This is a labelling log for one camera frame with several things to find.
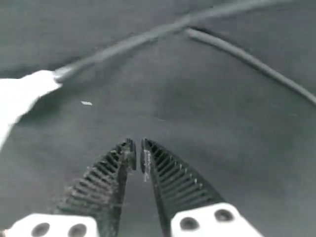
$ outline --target gray fabric surface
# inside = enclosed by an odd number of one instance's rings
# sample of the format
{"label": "gray fabric surface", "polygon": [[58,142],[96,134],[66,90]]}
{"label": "gray fabric surface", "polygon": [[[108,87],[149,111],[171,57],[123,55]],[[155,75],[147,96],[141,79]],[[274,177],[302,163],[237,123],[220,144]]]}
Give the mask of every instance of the gray fabric surface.
{"label": "gray fabric surface", "polygon": [[[220,2],[2,1],[0,75],[53,69]],[[301,1],[198,26],[316,93],[315,14],[315,3]],[[183,34],[167,37],[86,70],[14,127],[0,152],[0,228],[47,211],[115,143],[149,137],[264,235],[313,236],[315,121],[315,107],[237,59]],[[120,236],[161,235],[152,198],[139,171],[129,177]]]}

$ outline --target black cable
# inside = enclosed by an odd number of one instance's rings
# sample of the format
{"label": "black cable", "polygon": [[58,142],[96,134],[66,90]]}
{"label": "black cable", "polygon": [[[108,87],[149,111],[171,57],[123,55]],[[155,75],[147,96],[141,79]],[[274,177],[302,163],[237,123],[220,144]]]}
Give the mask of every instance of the black cable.
{"label": "black cable", "polygon": [[123,53],[129,49],[142,45],[146,42],[155,40],[159,37],[177,32],[184,27],[190,26],[192,23],[198,22],[207,18],[218,18],[224,16],[231,16],[233,14],[250,11],[262,7],[271,6],[281,2],[290,2],[292,0],[243,0],[236,3],[227,3],[222,6],[213,7],[194,14],[188,14],[176,20],[173,23],[158,26],[148,32],[137,36],[127,38],[116,43],[113,46],[105,48],[90,57],[78,60],[74,63],[68,64],[62,68],[55,70],[55,80],[63,82],[65,79],[71,77],[76,72],[82,70],[86,66],[102,62],[114,55]]}
{"label": "black cable", "polygon": [[314,96],[312,93],[310,93],[301,85],[297,84],[296,82],[292,81],[291,79],[287,78],[286,76],[282,75],[276,70],[270,68],[268,65],[261,62],[259,59],[255,58],[254,56],[250,55],[243,49],[231,43],[228,43],[227,41],[224,41],[218,37],[212,36],[202,31],[187,29],[185,33],[194,40],[198,40],[203,43],[214,46],[246,62],[253,68],[270,76],[272,79],[276,80],[277,82],[280,82],[281,84],[285,85],[286,87],[290,88],[291,90],[295,91],[296,93],[298,93],[299,95],[303,96],[304,98],[312,102],[314,105],[316,105],[316,96]]}

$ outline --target white fabric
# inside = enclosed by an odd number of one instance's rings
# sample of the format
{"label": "white fabric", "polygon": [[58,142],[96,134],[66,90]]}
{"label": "white fabric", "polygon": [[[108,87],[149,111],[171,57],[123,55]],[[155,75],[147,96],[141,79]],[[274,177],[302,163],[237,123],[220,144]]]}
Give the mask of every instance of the white fabric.
{"label": "white fabric", "polygon": [[0,79],[0,150],[10,130],[42,96],[58,89],[54,72],[38,71],[21,79]]}

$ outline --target mounting hole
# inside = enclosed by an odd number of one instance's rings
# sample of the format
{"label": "mounting hole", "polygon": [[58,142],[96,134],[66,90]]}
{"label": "mounting hole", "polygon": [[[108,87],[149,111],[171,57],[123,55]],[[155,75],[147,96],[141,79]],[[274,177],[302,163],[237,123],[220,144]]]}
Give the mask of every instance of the mounting hole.
{"label": "mounting hole", "polygon": [[68,237],[84,237],[87,233],[87,227],[84,224],[76,224],[68,231]]}
{"label": "mounting hole", "polygon": [[218,222],[228,222],[234,219],[232,213],[225,209],[220,209],[215,212],[215,218]]}
{"label": "mounting hole", "polygon": [[47,234],[50,225],[48,223],[40,223],[32,229],[31,235],[33,237],[41,237]]}
{"label": "mounting hole", "polygon": [[180,227],[184,231],[193,231],[198,228],[198,222],[192,217],[186,217],[181,220]]}

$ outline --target small white debris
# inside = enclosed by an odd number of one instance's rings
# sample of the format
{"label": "small white debris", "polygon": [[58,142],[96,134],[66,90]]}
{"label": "small white debris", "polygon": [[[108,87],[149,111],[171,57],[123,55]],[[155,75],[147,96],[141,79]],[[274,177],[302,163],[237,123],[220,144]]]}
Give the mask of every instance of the small white debris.
{"label": "small white debris", "polygon": [[89,101],[81,101],[81,103],[82,103],[83,105],[90,105],[90,106],[92,106],[92,103],[89,102]]}

